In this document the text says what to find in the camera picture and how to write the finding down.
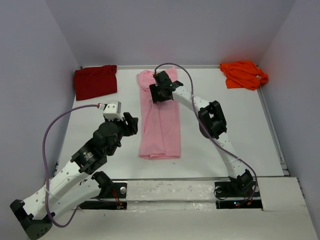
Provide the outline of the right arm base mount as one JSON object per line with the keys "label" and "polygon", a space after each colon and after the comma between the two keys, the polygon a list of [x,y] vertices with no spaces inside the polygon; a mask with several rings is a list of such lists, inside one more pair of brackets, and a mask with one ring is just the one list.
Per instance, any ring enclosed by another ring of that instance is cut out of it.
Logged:
{"label": "right arm base mount", "polygon": [[263,209],[259,186],[254,179],[240,186],[233,185],[231,180],[217,181],[213,195],[218,210]]}

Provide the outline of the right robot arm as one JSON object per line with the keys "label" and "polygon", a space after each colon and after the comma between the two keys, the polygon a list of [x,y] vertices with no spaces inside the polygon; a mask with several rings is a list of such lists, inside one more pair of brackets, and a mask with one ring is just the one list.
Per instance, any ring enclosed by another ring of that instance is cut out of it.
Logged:
{"label": "right robot arm", "polygon": [[235,154],[227,134],[227,121],[218,101],[207,101],[188,90],[180,81],[172,81],[165,71],[153,74],[155,84],[149,86],[153,103],[174,101],[194,112],[201,134],[209,139],[220,154],[226,167],[228,189],[235,196],[242,196],[258,187],[257,175],[252,167]]}

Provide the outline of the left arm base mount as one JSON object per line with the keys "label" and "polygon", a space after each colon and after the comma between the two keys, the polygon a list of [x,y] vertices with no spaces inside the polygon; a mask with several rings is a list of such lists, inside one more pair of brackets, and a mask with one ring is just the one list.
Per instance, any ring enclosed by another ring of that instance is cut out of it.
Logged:
{"label": "left arm base mount", "polygon": [[79,208],[81,210],[126,210],[127,185],[126,181],[114,181],[109,192],[84,201]]}

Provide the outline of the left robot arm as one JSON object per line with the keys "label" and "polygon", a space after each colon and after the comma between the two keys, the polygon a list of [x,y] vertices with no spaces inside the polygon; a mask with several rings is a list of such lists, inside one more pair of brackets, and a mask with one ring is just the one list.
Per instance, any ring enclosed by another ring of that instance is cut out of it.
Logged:
{"label": "left robot arm", "polygon": [[113,190],[112,180],[100,171],[121,146],[123,137],[136,135],[137,117],[125,112],[120,119],[105,120],[67,162],[64,168],[30,197],[16,199],[10,208],[30,240],[43,237],[53,219],[90,198],[104,198]]}

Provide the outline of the pink t shirt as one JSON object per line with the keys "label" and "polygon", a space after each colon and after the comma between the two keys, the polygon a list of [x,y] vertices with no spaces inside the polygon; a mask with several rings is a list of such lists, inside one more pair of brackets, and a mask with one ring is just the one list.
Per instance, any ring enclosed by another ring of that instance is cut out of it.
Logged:
{"label": "pink t shirt", "polygon": [[156,81],[153,72],[144,70],[136,76],[141,111],[139,157],[148,160],[181,157],[180,105],[168,100],[153,103],[149,86]]}

